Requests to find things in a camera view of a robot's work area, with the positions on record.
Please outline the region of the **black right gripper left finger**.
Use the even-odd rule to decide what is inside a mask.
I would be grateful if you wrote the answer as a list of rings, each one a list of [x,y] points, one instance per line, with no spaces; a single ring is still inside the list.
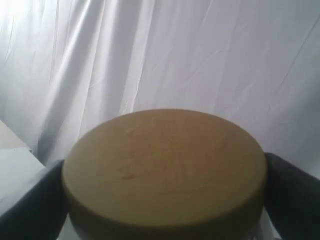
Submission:
[[[68,207],[62,184],[64,161],[57,160],[0,201],[2,240],[56,240]]]

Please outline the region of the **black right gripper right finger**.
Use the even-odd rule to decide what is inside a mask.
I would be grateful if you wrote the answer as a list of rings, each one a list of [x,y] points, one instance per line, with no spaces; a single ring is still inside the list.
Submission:
[[[264,206],[283,240],[320,238],[320,180],[266,152]]]

